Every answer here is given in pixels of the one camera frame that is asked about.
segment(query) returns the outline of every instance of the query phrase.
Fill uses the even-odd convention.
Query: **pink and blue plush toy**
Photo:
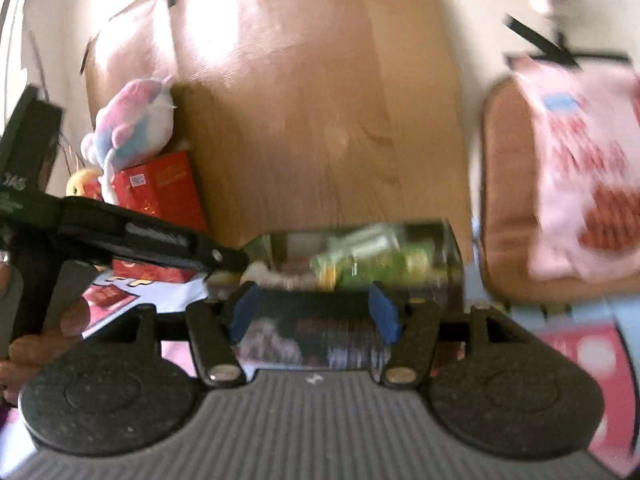
[[[82,140],[82,156],[103,170],[100,184],[105,202],[118,205],[111,187],[117,171],[156,156],[171,139],[174,132],[171,83],[171,78],[130,81],[97,113],[95,132]]]

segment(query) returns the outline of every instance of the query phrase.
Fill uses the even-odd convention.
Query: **pink plastic bag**
[[[584,70],[524,58],[538,157],[540,228],[529,251],[539,280],[589,282],[640,270],[640,79],[630,66]]]

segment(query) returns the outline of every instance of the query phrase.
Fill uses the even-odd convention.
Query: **qr code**
[[[146,184],[145,176],[142,173],[130,176],[129,180],[133,187],[144,186]]]

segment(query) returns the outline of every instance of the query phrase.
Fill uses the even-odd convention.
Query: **stuffed animal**
[[[82,156],[104,171],[101,179],[105,202],[118,205],[111,187],[116,171],[142,164],[157,155],[174,131],[171,78],[135,79],[100,110],[95,132],[82,140]]]
[[[66,183],[67,196],[85,196],[95,200],[102,200],[98,178],[100,171],[93,168],[76,171]]]

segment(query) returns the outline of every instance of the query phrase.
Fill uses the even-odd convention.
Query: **gray ribbed surface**
[[[484,456],[449,436],[413,392],[368,372],[261,371],[208,395],[168,440],[119,458],[37,453],[9,480],[613,479],[584,452],[549,462]]]

